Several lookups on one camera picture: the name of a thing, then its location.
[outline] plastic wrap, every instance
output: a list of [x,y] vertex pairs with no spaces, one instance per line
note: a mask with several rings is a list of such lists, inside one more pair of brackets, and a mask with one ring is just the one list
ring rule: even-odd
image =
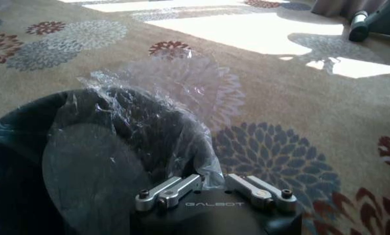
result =
[[[218,71],[209,59],[181,55],[93,72],[78,78],[86,89],[0,119],[0,233],[128,234],[138,190],[192,173],[204,189],[222,186],[198,121],[218,81],[196,74]],[[153,76],[158,68],[168,72]]]

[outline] bolt head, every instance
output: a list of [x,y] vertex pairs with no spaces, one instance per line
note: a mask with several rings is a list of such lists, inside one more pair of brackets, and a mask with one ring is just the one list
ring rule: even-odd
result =
[[281,190],[281,198],[289,199],[291,197],[292,197],[292,191],[289,191],[288,189],[283,189]]
[[140,199],[145,199],[149,196],[149,191],[146,189],[141,190],[137,194]]

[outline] trash can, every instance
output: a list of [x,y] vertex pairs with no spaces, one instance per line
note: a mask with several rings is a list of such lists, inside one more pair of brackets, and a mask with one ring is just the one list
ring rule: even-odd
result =
[[222,178],[209,132],[133,88],[49,95],[0,119],[0,234],[128,234],[138,190],[172,175]]

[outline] carpet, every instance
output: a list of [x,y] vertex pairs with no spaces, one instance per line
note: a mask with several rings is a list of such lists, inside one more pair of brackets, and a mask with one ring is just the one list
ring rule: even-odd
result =
[[218,81],[198,114],[222,172],[292,189],[305,234],[390,234],[390,38],[348,42],[347,22],[311,5],[0,0],[0,117],[77,77],[190,49],[214,63],[188,78]]

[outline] metal bracket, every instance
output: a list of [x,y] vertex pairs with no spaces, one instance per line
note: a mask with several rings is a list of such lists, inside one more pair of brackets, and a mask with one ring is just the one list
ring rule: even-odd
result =
[[287,189],[279,190],[276,187],[265,183],[257,177],[249,175],[246,180],[252,182],[257,187],[265,189],[275,201],[276,207],[281,212],[293,212],[296,209],[296,197],[292,195],[292,192]]
[[228,174],[225,180],[228,188],[246,197],[253,207],[263,210],[271,208],[273,201],[268,191],[256,188],[236,174]]
[[149,191],[142,192],[134,196],[134,209],[138,212],[149,211],[154,205],[157,194],[165,190],[170,185],[181,180],[180,177],[173,176],[165,182],[158,184]]
[[200,176],[194,174],[189,175],[176,185],[160,192],[157,201],[161,209],[174,207],[178,204],[180,198],[192,190],[198,190],[200,187]]

